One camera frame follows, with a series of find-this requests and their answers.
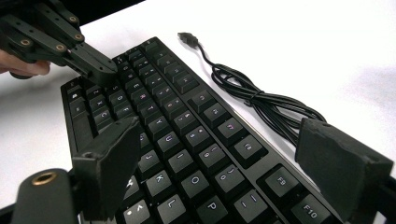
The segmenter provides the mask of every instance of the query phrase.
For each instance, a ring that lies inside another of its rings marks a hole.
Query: keyboard
[[[159,38],[113,61],[113,86],[77,77],[61,87],[72,155],[116,120],[140,118],[141,159],[111,223],[342,223]]]

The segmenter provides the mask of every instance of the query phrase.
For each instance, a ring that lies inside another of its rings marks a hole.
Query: white surface
[[[242,71],[263,91],[287,95],[396,161],[395,1],[147,0],[82,27],[112,58],[158,36],[289,158],[294,148],[211,82],[190,32],[209,58]],[[76,74],[51,67],[30,80],[0,76],[0,207],[43,169],[71,168],[60,86]]]

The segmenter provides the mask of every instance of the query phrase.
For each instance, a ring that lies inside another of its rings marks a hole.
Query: human hand
[[[26,77],[46,75],[50,71],[50,62],[26,63],[0,49],[0,74],[8,71]]]

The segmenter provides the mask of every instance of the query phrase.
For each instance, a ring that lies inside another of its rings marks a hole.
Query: black cable
[[[298,132],[301,119],[296,119],[287,113],[299,114],[304,118],[317,119],[326,122],[326,119],[313,108],[304,105],[293,98],[265,93],[256,87],[243,73],[220,63],[210,62],[198,39],[189,33],[179,33],[180,39],[201,51],[204,60],[212,66],[212,79],[224,91],[236,98],[245,100],[245,104],[254,108],[260,118],[276,133],[290,141],[295,147],[298,141]]]

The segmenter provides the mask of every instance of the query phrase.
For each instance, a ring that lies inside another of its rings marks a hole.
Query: key
[[[268,176],[265,179],[265,183],[279,198],[285,196],[289,191],[299,185],[298,180],[285,167],[280,167]]]
[[[199,125],[199,122],[198,119],[196,119],[195,116],[190,112],[190,110],[188,110],[177,116],[177,118],[173,119],[171,124],[175,131],[180,136],[183,136],[192,129],[196,128]]]
[[[149,213],[149,208],[146,205],[145,200],[136,203],[134,206],[130,207],[128,210],[123,212],[126,224],[144,223],[144,224],[154,224],[155,220]]]
[[[176,181],[182,180],[197,168],[197,164],[186,149],[171,157],[166,164]]]
[[[198,162],[201,169],[208,175],[213,175],[219,169],[230,163],[218,144],[213,144],[199,154]]]
[[[228,166],[216,175],[215,182],[220,196],[227,202],[248,185],[246,179],[234,165]]]
[[[328,221],[331,219],[330,212],[311,194],[292,207],[291,212],[301,223],[331,223]]]
[[[215,103],[205,110],[201,117],[210,129],[214,129],[230,118],[231,115],[219,103]]]
[[[236,209],[238,216],[242,218],[243,223],[256,223],[265,220],[264,212],[269,210],[268,205],[254,189],[236,200],[233,207]]]
[[[191,204],[203,202],[213,191],[201,171],[197,171],[181,181],[181,187]]]
[[[154,142],[171,131],[171,126],[163,116],[160,116],[148,125],[148,134]]]
[[[175,186],[172,185],[171,179],[164,170],[148,179],[146,186],[148,197],[153,204],[161,202],[175,191]]]
[[[168,160],[175,153],[179,152],[183,148],[177,135],[174,132],[170,132],[156,143],[157,148],[160,150],[160,157],[163,160]]]
[[[216,100],[207,91],[202,91],[189,100],[189,104],[198,114],[204,112],[204,110],[215,103]]]
[[[160,159],[158,159],[155,151],[151,150],[140,158],[137,167],[140,178],[145,180],[160,172],[163,168],[163,164],[160,162]]]
[[[185,223],[189,219],[186,207],[175,194],[157,207],[163,224]]]
[[[210,198],[198,207],[197,213],[203,224],[224,222],[228,216],[228,211],[218,196]]]
[[[202,126],[199,126],[187,133],[183,140],[193,155],[201,152],[204,148],[210,146],[214,142],[213,138]]]
[[[235,118],[231,118],[220,124],[214,132],[226,147],[231,146],[248,133]]]
[[[252,135],[235,144],[231,152],[245,169],[268,153]]]

